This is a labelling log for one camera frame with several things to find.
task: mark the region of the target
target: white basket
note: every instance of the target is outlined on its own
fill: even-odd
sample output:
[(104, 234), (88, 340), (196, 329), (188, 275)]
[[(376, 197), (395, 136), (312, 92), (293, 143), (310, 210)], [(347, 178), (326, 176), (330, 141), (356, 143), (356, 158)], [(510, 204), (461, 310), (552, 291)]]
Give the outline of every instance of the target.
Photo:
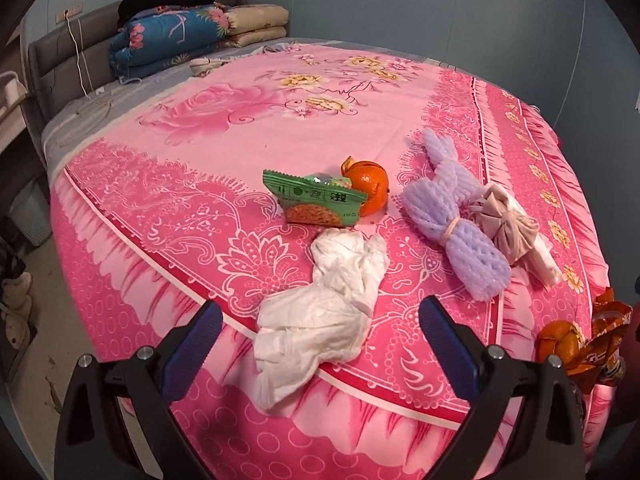
[(51, 236), (49, 204), (35, 181), (28, 183), (14, 198), (8, 216), (34, 247)]

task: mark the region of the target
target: crumpled white cloth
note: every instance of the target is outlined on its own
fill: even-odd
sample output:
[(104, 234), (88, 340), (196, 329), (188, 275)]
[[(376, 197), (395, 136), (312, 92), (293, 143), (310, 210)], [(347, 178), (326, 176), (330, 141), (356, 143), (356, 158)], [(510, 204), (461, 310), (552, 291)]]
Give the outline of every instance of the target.
[(303, 386), (322, 362), (345, 363), (362, 348), (389, 266), (386, 242), (327, 229), (311, 244), (313, 283), (266, 297), (258, 313), (254, 401), (265, 410)]
[[(504, 192), (504, 194), (507, 196), (508, 209), (517, 211), (523, 215), (527, 214), (520, 203), (513, 196), (511, 196), (510, 193), (507, 192), (507, 190), (500, 186), (500, 184), (490, 182), (486, 185), (486, 188), (488, 189), (490, 186), (497, 186), (501, 191)], [(524, 259), (525, 269), (536, 276), (547, 290), (562, 282), (562, 272), (560, 271), (560, 267), (558, 267), (558, 264), (556, 264), (556, 261), (551, 255), (551, 248), (553, 248), (551, 241), (549, 241), (549, 239), (545, 235), (538, 232), (538, 235), (533, 242), (532, 250), (527, 253), (527, 257)]]

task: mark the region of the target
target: power outlet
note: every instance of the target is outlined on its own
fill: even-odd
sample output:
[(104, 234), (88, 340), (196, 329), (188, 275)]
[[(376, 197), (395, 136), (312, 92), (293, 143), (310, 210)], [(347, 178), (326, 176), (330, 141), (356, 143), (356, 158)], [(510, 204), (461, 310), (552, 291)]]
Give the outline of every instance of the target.
[(77, 16), (82, 12), (82, 4), (72, 5), (71, 7), (67, 7), (66, 9), (62, 9), (59, 13), (56, 14), (56, 25), (65, 21), (65, 13), (66, 16), (71, 19), (74, 16)]

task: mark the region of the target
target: beige folded quilt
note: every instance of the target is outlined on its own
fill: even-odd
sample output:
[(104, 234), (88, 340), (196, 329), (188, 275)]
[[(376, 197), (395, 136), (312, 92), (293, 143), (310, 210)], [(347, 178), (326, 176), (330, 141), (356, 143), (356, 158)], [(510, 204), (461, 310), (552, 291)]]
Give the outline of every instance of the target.
[(229, 35), (242, 34), (260, 28), (279, 27), (289, 21), (289, 11), (273, 4), (243, 5), (225, 12), (229, 20)]
[(260, 30), (251, 30), (249, 32), (243, 32), (242, 34), (235, 34), (229, 36), (220, 41), (221, 48), (240, 47), (251, 45), (252, 43), (259, 43), (260, 41), (277, 40), (284, 38), (287, 35), (287, 31), (284, 27), (268, 27), (261, 28)]

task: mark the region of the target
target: floral bedsheet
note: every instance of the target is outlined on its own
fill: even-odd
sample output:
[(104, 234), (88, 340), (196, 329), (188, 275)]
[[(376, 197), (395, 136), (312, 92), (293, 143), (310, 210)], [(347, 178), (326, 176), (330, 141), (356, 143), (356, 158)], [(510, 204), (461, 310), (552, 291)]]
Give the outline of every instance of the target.
[[(498, 182), (540, 222), (564, 281), (546, 291), (522, 269), (475, 302), (444, 252), (403, 214), (402, 187), (433, 171), (419, 133), (453, 137), (461, 162)], [(325, 364), (274, 413), (252, 402), (262, 298), (309, 283), (312, 226), (287, 225), (263, 169), (338, 173), (348, 155), (390, 177), (388, 211), (357, 229), (391, 259), (362, 354)], [(225, 326), (186, 398), (172, 405), (220, 480), (420, 479), (468, 404), (455, 397), (417, 322), (436, 294), (487, 344), (531, 359), (553, 319), (589, 335), (607, 285), (588, 206), (551, 128), (526, 104), (463, 73), (399, 57), (292, 44), (178, 85), (107, 126), (56, 177), (52, 223), (78, 311), (102, 360), (128, 357), (215, 299)], [(593, 452), (612, 391), (594, 391)], [(495, 467), (512, 406), (479, 471)]]

